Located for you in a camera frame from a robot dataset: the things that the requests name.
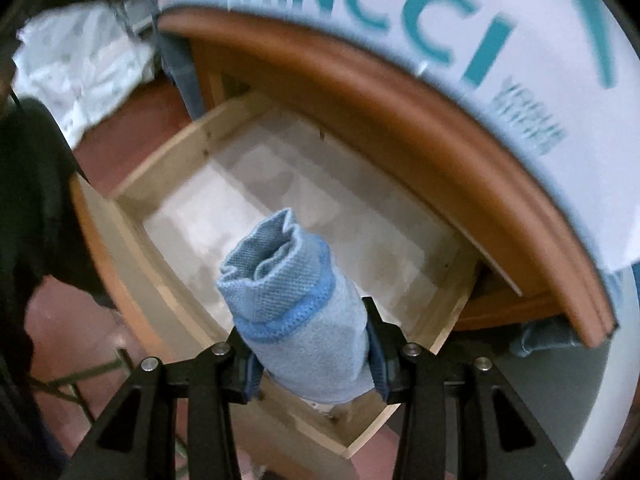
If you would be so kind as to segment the light blue underwear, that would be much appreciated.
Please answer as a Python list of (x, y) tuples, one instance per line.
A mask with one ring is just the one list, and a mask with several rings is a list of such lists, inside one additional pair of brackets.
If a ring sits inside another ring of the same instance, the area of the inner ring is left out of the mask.
[(358, 289), (319, 235), (282, 209), (244, 237), (216, 286), (234, 326), (281, 387), (320, 404), (373, 388), (368, 316)]

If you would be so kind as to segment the wooden drawer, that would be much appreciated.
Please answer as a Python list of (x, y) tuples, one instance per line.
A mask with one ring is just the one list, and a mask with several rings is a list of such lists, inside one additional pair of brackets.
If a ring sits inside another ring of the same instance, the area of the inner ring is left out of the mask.
[(291, 208), (382, 318), (442, 348), (471, 295), (478, 253), (332, 134), (251, 93), (188, 125), (110, 196), (70, 190), (105, 286), (144, 348), (186, 360), (232, 326), (215, 283), (258, 222)]

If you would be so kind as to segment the grey cabinet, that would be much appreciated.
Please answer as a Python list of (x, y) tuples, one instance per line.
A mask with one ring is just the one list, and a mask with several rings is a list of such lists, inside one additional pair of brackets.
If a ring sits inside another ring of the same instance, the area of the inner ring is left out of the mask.
[(499, 356), (498, 369), (529, 408), (576, 479), (604, 473), (639, 379), (639, 268), (620, 274), (620, 327), (595, 349)]

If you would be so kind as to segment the white XINCCI shoe box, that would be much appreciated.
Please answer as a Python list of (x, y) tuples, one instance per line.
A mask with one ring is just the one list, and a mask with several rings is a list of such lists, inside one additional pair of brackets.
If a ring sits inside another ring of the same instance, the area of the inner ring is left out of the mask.
[(602, 0), (241, 0), (344, 29), (488, 115), (605, 268), (639, 258), (639, 58)]

